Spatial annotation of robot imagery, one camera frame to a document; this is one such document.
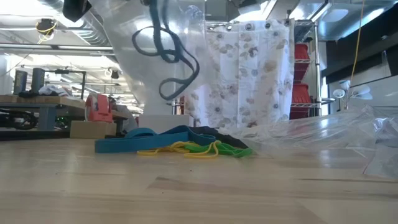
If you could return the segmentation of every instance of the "shower curtain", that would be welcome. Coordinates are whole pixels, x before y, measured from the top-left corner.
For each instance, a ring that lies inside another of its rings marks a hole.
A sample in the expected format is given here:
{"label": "shower curtain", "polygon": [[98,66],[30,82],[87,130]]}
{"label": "shower curtain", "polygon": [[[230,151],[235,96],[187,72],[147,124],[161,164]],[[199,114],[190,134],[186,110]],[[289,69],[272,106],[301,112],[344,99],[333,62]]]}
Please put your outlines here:
{"label": "shower curtain", "polygon": [[289,119],[294,20],[240,22],[207,30],[216,80],[185,95],[196,126],[253,127]]}

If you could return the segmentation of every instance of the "black cable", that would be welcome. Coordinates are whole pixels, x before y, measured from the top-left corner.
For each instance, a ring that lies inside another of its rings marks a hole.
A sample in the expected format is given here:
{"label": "black cable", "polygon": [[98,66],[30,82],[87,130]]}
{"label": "black cable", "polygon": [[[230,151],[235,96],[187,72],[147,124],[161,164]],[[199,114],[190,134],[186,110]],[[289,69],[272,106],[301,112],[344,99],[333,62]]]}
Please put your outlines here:
{"label": "black cable", "polygon": [[[2,123],[0,126],[5,126],[7,128],[16,128],[18,130],[29,130],[36,127],[37,118],[32,114],[25,111],[14,111],[14,110],[3,110],[0,109],[0,120]],[[24,122],[22,124],[18,124],[14,121],[15,118],[23,118]],[[26,121],[29,121],[28,126],[24,126]]]}
{"label": "black cable", "polygon": [[[134,48],[136,48],[137,52],[139,52],[142,55],[149,56],[149,57],[156,57],[156,56],[161,56],[162,59],[167,62],[167,63],[178,63],[180,60],[187,65],[188,67],[191,68],[192,74],[189,78],[187,79],[179,79],[179,78],[167,78],[163,81],[161,81],[159,85],[159,95],[165,99],[165,100],[172,100],[176,98],[179,94],[181,94],[193,81],[196,79],[196,77],[199,74],[200,71],[200,66],[198,60],[186,50],[186,48],[183,46],[180,38],[178,35],[170,30],[169,27],[169,18],[167,17],[167,7],[169,5],[169,0],[165,0],[162,6],[162,20],[163,20],[163,25],[165,28],[161,27],[160,25],[160,18],[159,18],[159,13],[157,11],[157,0],[151,0],[149,4],[149,13],[150,17],[152,19],[152,26],[145,27],[137,32],[135,32],[132,37],[132,44]],[[137,36],[144,30],[144,29],[149,29],[153,28],[154,30],[154,44],[156,47],[156,52],[146,52],[142,50],[138,44],[137,44]],[[162,44],[162,37],[160,35],[161,32],[166,32],[168,35],[173,40],[174,43],[174,50],[172,49],[164,49],[164,46]],[[183,55],[183,51],[187,53],[194,61],[195,61],[195,67],[192,65],[192,63]],[[178,88],[174,93],[172,93],[169,96],[165,96],[162,93],[162,86],[166,83],[178,83],[181,84],[180,88]]]}

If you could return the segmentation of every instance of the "cardboard box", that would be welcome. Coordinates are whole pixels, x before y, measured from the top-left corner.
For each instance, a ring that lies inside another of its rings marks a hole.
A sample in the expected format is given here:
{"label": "cardboard box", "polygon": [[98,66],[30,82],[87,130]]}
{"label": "cardboard box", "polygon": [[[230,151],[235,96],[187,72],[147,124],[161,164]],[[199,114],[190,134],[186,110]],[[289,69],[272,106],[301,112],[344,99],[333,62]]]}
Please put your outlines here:
{"label": "cardboard box", "polygon": [[116,124],[107,122],[72,121],[70,138],[104,139],[116,135]]}

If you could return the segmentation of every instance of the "clear plastic bag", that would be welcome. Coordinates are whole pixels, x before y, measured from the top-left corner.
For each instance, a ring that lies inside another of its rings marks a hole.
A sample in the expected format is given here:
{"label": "clear plastic bag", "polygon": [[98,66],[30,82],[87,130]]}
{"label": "clear plastic bag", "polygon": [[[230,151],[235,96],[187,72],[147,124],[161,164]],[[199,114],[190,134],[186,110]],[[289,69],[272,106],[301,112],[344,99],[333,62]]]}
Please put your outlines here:
{"label": "clear plastic bag", "polygon": [[[152,26],[149,7],[139,0],[91,0],[96,11],[103,18],[103,25],[113,46],[129,88],[140,103],[145,103],[149,95],[156,95],[159,101],[159,85],[167,78],[188,78],[192,71],[184,63],[167,63],[160,56],[148,57],[140,54],[132,44],[132,36],[137,31]],[[205,0],[195,1],[191,6],[186,1],[157,0],[159,17],[162,17],[162,6],[167,2],[167,15],[170,30],[176,33],[182,44],[200,64],[200,74],[186,89],[192,91],[207,82],[211,73],[206,72],[208,57],[205,40]],[[166,32],[161,32],[164,49],[175,50],[175,43]],[[153,40],[153,28],[144,29],[136,38],[137,45],[147,51],[156,52]],[[195,64],[194,59],[184,56]],[[166,83],[161,91],[168,96],[174,93],[180,84]]]}
{"label": "clear plastic bag", "polygon": [[260,155],[289,156],[325,149],[351,149],[371,159],[380,134],[389,127],[388,139],[398,139],[393,116],[370,106],[328,116],[282,121],[253,128],[220,129],[242,140]]}
{"label": "clear plastic bag", "polygon": [[398,108],[376,108],[375,111],[376,121],[382,128],[377,135],[376,153],[364,174],[398,179]]}

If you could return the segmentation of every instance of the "workbench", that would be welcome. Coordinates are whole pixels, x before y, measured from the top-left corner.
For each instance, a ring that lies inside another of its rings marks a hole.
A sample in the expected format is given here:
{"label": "workbench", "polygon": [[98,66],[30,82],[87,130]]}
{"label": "workbench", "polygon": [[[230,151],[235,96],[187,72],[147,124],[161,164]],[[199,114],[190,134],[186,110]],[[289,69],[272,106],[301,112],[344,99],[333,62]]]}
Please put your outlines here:
{"label": "workbench", "polygon": [[3,224],[397,223],[398,182],[347,150],[184,159],[95,154],[94,141],[0,145]]}
{"label": "workbench", "polygon": [[[16,95],[0,95],[0,108],[10,110],[22,110],[39,113],[39,131],[52,131],[56,116],[85,116],[85,103],[62,96],[35,96],[33,98],[21,98]],[[112,110],[112,115],[117,124],[117,131],[121,131],[123,120],[128,116]]]}

